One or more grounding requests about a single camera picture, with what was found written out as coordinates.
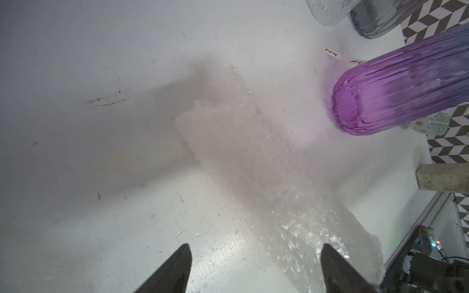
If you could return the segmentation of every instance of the gray glass vase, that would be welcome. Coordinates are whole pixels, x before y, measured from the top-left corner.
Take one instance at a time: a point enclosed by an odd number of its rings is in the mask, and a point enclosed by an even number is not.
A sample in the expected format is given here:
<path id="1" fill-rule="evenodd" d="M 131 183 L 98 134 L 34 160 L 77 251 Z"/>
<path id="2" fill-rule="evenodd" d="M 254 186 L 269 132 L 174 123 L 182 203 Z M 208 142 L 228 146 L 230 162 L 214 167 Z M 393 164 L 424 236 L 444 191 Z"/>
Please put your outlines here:
<path id="1" fill-rule="evenodd" d="M 380 37 L 421 7 L 427 0 L 362 0 L 350 12 L 358 33 Z"/>

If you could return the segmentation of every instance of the white surface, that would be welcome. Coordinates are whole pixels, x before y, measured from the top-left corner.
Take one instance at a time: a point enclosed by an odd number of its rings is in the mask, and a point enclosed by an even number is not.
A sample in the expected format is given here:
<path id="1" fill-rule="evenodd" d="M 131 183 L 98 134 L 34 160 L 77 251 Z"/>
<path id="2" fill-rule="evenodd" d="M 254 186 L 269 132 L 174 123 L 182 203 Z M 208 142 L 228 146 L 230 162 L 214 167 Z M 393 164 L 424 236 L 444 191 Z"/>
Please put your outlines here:
<path id="1" fill-rule="evenodd" d="M 366 40 L 348 19 L 322 27 L 303 0 L 24 0 L 0 11 L 1 292 L 132 292 L 185 242 L 188 292 L 293 292 L 172 121 L 229 64 L 385 259 L 433 195 L 414 176 L 430 162 L 424 135 L 354 137 L 327 114 L 347 65 L 324 48 L 369 60 L 403 45 L 399 29 Z"/>

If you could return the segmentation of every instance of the concrete block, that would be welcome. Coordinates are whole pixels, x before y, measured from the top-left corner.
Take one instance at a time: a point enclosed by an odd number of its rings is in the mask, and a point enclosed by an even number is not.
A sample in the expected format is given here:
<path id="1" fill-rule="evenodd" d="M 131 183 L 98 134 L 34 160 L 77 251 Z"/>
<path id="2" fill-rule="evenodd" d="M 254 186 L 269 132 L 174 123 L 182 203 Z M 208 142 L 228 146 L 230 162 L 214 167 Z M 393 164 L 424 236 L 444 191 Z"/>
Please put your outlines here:
<path id="1" fill-rule="evenodd" d="M 422 190 L 469 193 L 469 163 L 424 164 L 416 175 Z"/>

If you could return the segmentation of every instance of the clear glass vase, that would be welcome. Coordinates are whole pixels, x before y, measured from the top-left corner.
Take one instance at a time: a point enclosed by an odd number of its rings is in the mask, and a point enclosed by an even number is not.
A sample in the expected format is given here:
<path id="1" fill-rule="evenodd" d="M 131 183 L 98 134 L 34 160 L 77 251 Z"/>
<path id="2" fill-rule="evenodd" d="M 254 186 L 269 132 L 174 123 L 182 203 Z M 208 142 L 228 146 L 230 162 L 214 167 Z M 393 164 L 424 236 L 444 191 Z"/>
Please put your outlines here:
<path id="1" fill-rule="evenodd" d="M 422 6 L 427 0 L 362 0 L 350 12 L 358 33 L 365 38 L 380 37 Z"/>
<path id="2" fill-rule="evenodd" d="M 306 0 L 316 20 L 325 26 L 334 26 L 358 4 L 360 0 Z"/>
<path id="3" fill-rule="evenodd" d="M 333 114 L 370 135 L 469 100 L 469 23 L 362 63 L 333 89 Z"/>

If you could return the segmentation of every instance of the geometric tile pattern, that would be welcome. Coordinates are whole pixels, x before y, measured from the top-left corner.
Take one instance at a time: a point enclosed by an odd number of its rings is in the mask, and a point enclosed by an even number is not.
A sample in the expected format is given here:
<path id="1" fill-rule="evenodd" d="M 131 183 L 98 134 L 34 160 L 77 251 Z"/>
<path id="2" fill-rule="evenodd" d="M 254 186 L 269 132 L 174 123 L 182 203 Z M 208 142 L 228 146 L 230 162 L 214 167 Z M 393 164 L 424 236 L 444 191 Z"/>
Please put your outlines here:
<path id="1" fill-rule="evenodd" d="M 445 135 L 427 135 L 434 163 L 469 163 L 469 103 L 454 109 Z"/>
<path id="2" fill-rule="evenodd" d="M 469 195 L 455 193 L 456 203 L 458 204 L 459 218 L 461 219 L 461 228 L 466 239 L 466 247 L 469 248 Z"/>
<path id="3" fill-rule="evenodd" d="M 469 22 L 469 0 L 429 0 L 401 23 L 411 44 Z"/>

